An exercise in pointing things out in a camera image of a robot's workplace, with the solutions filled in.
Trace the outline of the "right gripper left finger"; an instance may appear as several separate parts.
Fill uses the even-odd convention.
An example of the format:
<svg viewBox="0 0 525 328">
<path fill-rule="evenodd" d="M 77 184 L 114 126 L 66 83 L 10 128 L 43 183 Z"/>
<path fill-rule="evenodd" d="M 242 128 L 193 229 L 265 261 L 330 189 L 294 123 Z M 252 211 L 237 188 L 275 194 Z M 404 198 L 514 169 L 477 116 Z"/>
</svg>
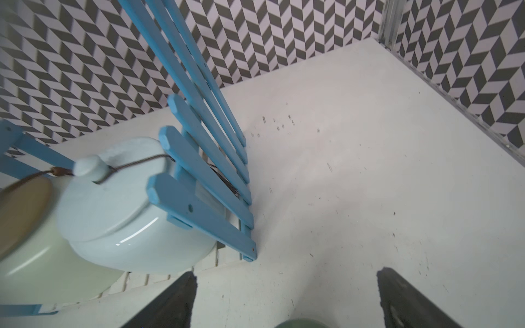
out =
<svg viewBox="0 0 525 328">
<path fill-rule="evenodd" d="M 123 327 L 191 327 L 197 288 L 197 277 L 191 271 L 183 273 Z"/>
</svg>

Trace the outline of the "blue white slatted shelf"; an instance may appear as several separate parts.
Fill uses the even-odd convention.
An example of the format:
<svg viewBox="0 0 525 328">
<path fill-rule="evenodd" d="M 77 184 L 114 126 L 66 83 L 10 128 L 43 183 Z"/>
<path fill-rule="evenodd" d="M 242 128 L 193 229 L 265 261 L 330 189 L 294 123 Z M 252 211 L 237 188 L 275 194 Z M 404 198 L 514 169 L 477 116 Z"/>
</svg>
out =
<svg viewBox="0 0 525 328">
<path fill-rule="evenodd" d="M 255 260 L 246 138 L 179 7 L 174 1 L 122 1 L 120 5 L 180 90 L 168 97 L 178 125 L 161 128 L 153 138 L 174 162 L 175 169 L 173 174 L 161 173 L 148 179 L 146 193 L 150 203 L 167 212 L 169 222 L 184 229 L 195 228 L 214 239 L 217 245 L 212 252 L 223 244 L 240 258 Z M 12 191 L 41 176 L 72 180 L 75 162 L 38 142 L 23 128 L 1 121 L 1 173 L 14 179 L 1 192 Z M 91 299 L 120 286 L 131 273 L 142 277 L 172 275 L 122 272 L 107 290 Z M 53 315 L 62 306 L 85 301 L 1 304 L 1 316 Z"/>
</svg>

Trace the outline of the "green tea canister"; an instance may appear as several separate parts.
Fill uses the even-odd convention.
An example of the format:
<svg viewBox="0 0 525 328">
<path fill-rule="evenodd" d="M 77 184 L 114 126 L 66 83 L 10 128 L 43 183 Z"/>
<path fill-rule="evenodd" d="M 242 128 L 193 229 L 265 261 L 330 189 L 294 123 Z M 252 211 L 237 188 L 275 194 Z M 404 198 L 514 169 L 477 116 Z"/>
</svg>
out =
<svg viewBox="0 0 525 328">
<path fill-rule="evenodd" d="M 276 328 L 328 328 L 327 325 L 309 318 L 295 318 L 276 326 Z"/>
</svg>

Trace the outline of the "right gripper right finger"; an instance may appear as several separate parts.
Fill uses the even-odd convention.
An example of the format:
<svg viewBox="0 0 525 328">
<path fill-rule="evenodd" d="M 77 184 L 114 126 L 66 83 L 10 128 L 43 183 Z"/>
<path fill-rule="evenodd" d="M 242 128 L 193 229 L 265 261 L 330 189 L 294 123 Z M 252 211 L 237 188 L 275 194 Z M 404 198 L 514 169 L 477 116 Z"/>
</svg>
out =
<svg viewBox="0 0 525 328">
<path fill-rule="evenodd" d="M 394 269 L 379 270 L 377 283 L 386 328 L 460 326 Z"/>
</svg>

